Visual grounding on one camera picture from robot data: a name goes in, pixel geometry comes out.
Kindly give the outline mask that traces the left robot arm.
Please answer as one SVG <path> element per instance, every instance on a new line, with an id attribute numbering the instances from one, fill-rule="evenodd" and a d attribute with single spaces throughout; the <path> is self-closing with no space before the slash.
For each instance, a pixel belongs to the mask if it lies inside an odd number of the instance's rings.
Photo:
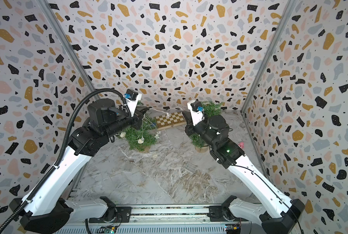
<path id="1" fill-rule="evenodd" d="M 99 99 L 87 107 L 89 118 L 65 141 L 63 157 L 54 163 L 42 180 L 39 189 L 32 189 L 22 199 L 14 199 L 10 208 L 20 216 L 20 224 L 26 231 L 39 234 L 57 232 L 70 221 L 99 219 L 103 222 L 119 222 L 115 204 L 107 197 L 96 200 L 71 202 L 61 195 L 77 173 L 90 161 L 101 147 L 114 141 L 115 135 L 128 127 L 139 129 L 148 107 L 127 100 L 127 113 L 117 108 L 109 98 Z"/>

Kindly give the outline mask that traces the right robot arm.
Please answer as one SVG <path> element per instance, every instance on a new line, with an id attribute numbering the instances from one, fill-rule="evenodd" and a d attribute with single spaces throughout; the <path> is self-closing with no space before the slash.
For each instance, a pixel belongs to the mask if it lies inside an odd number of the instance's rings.
<path id="1" fill-rule="evenodd" d="M 229 137 L 230 127 L 221 115 L 206 118 L 201 111 L 184 111 L 187 136 L 199 136 L 210 155 L 225 169 L 237 176 L 259 200 L 258 204 L 230 196 L 211 218 L 234 221 L 246 219 L 258 224 L 267 234 L 289 234 L 304 211 L 299 199 L 291 199 L 276 188 L 251 162 L 245 152 Z"/>

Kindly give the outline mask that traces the silver star string light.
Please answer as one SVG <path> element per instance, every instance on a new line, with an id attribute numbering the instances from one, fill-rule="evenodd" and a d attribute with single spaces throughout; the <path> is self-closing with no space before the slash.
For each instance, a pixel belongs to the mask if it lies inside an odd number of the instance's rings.
<path id="1" fill-rule="evenodd" d="M 166 130 L 169 128 L 174 128 L 174 127 L 178 127 L 178 126 L 182 126 L 186 124 L 181 108 L 171 113 L 168 111 L 153 109 L 152 107 L 149 108 L 149 111 L 161 114 L 153 118 L 154 120 L 153 125 L 156 131 L 156 134 L 155 134 L 156 139 L 159 138 L 162 130 Z"/>

